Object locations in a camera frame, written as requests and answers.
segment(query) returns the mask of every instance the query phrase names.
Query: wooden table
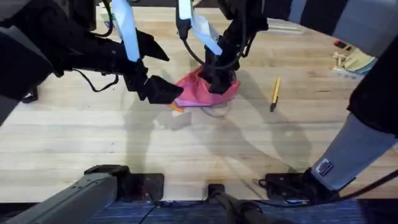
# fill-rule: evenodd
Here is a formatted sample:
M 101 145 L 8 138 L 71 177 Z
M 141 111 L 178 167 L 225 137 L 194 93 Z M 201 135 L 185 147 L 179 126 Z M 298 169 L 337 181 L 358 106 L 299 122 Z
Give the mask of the wooden table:
M 222 32 L 228 25 L 217 9 L 199 9 Z M 170 62 L 145 58 L 150 74 L 176 82 L 197 63 L 176 34 L 174 10 L 135 8 L 137 26 L 155 36 Z M 99 24 L 99 32 L 105 27 Z M 194 51 L 203 46 L 189 38 Z M 189 108 L 141 102 L 123 81 L 93 93 L 77 73 L 51 75 L 39 101 L 19 105 L 0 128 L 0 202 L 38 202 L 68 187 L 98 164 L 125 164 L 133 172 L 165 175 L 167 200 L 206 197 L 209 183 L 246 199 L 266 198 L 253 183 L 270 172 L 304 171 L 326 150 L 348 112 L 359 82 L 331 74 L 333 39 L 261 33 L 250 56 L 241 60 L 239 95 L 209 116 Z M 86 72 L 96 86 L 113 77 Z M 269 112 L 276 77 L 282 77 L 279 104 Z M 344 190 L 358 190 L 397 167 L 389 151 Z M 398 197 L 393 180 L 363 197 Z

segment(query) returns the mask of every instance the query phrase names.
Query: pink cloth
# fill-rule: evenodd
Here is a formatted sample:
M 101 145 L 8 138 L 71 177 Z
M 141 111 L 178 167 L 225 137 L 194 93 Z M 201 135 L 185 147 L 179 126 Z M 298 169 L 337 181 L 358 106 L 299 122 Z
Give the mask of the pink cloth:
M 179 106 L 213 106 L 232 100 L 240 86 L 239 81 L 232 82 L 231 87 L 222 95 L 209 93 L 210 85 L 199 77 L 202 66 L 189 73 L 176 85 L 184 89 L 183 93 L 175 100 Z

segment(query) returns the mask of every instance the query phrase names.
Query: label sticker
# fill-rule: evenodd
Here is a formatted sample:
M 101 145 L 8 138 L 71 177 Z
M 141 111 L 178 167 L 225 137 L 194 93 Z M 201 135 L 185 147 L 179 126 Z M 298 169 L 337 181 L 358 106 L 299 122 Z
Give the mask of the label sticker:
M 326 176 L 329 171 L 331 171 L 333 168 L 333 164 L 329 162 L 328 159 L 323 159 L 321 163 L 317 166 L 315 169 L 318 174 L 320 174 L 322 177 Z

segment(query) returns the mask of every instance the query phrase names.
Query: black cable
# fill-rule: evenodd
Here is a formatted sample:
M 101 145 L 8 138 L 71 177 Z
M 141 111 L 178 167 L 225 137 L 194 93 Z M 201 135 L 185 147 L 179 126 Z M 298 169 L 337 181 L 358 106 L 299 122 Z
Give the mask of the black cable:
M 153 206 L 145 215 L 143 218 L 141 218 L 140 222 L 138 224 L 141 224 L 145 221 L 145 219 L 152 213 L 152 211 L 156 208 L 156 206 Z
M 239 59 L 242 57 L 243 55 L 243 51 L 246 45 L 246 0 L 243 0 L 243 10 L 242 10 L 242 44 L 241 44 L 241 48 L 239 50 L 238 55 L 235 57 L 235 59 L 227 64 L 227 65 L 223 65 L 223 66 L 214 66 L 214 65 L 209 65 L 207 63 L 205 63 L 204 61 L 202 61 L 194 52 L 193 50 L 190 48 L 190 46 L 188 45 L 188 42 L 186 39 L 182 39 L 182 42 L 184 43 L 185 48 L 187 49 L 187 51 L 189 52 L 189 54 L 197 61 L 199 62 L 201 65 L 206 66 L 210 69 L 214 69 L 214 70 L 226 70 L 227 68 L 231 68 L 232 66 L 234 66 L 234 64 L 236 62 L 239 61 Z
M 77 69 L 73 69 L 73 71 L 76 71 L 76 72 L 80 73 L 80 75 L 82 75 L 82 77 L 88 82 L 88 84 L 90 85 L 91 89 L 92 89 L 94 92 L 96 92 L 96 93 L 99 93 L 99 92 L 101 92 L 101 91 L 104 91 L 104 90 L 106 90 L 107 88 L 109 88 L 109 87 L 111 87 L 111 86 L 113 86 L 113 85 L 115 85 L 115 84 L 117 84 L 117 83 L 119 82 L 119 75 L 115 75 L 115 78 L 114 78 L 114 81 L 113 81 L 113 82 L 107 84 L 107 85 L 104 86 L 102 89 L 97 90 L 97 89 L 94 87 L 94 85 L 92 84 L 92 82 L 90 81 L 90 79 L 89 79 L 83 72 L 81 72 L 81 71 L 79 71 L 79 70 L 77 70 Z
M 327 200 L 324 202 L 308 203 L 308 204 L 300 204 L 300 205 L 277 205 L 274 203 L 268 203 L 268 202 L 263 202 L 263 201 L 255 201 L 255 202 L 263 204 L 263 205 L 268 205 L 271 207 L 276 207 L 276 208 L 303 208 L 303 207 L 312 207 L 312 206 L 316 206 L 316 205 L 324 205 L 324 204 L 328 204 L 328 203 L 341 202 L 341 201 L 352 199 L 352 198 L 358 197 L 362 194 L 365 194 L 365 193 L 375 189 L 376 187 L 379 187 L 379 186 L 385 184 L 386 182 L 396 178 L 397 176 L 398 176 L 398 169 L 391 172 L 390 174 L 384 176 L 383 178 L 369 184 L 368 186 L 366 186 L 360 190 L 357 190 L 356 192 L 345 195 L 341 198 L 335 198 L 335 199 Z
M 246 51 L 242 54 L 242 57 L 247 57 L 250 52 L 251 44 L 254 41 L 254 38 L 256 38 L 257 33 L 254 33 L 254 35 L 249 39 L 248 46 L 246 47 Z
M 102 2 L 103 2 L 104 5 L 105 5 L 106 12 L 108 12 L 108 16 L 109 16 L 109 29 L 108 29 L 108 31 L 106 31 L 106 33 L 104 33 L 104 34 L 95 34 L 95 33 L 94 33 L 94 35 L 97 36 L 97 37 L 108 37 L 108 36 L 111 35 L 112 32 L 113 32 L 113 17 L 112 17 L 112 12 L 111 12 L 111 6 L 109 5 L 108 0 L 102 0 Z

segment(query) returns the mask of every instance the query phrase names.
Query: pencil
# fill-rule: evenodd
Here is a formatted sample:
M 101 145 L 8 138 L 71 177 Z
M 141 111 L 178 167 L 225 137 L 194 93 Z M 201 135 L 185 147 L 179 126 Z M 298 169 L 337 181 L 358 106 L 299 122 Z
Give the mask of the pencil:
M 275 82 L 274 94 L 273 94 L 273 96 L 272 96 L 272 102 L 271 102 L 271 106 L 270 106 L 270 108 L 269 108 L 269 110 L 270 110 L 271 112 L 274 112 L 274 110 L 275 110 L 275 108 L 276 108 L 276 104 L 278 103 L 278 98 L 279 98 L 279 96 L 278 96 L 278 94 L 279 94 L 279 87 L 280 87 L 280 77 L 278 77 L 278 78 L 276 79 L 276 82 Z

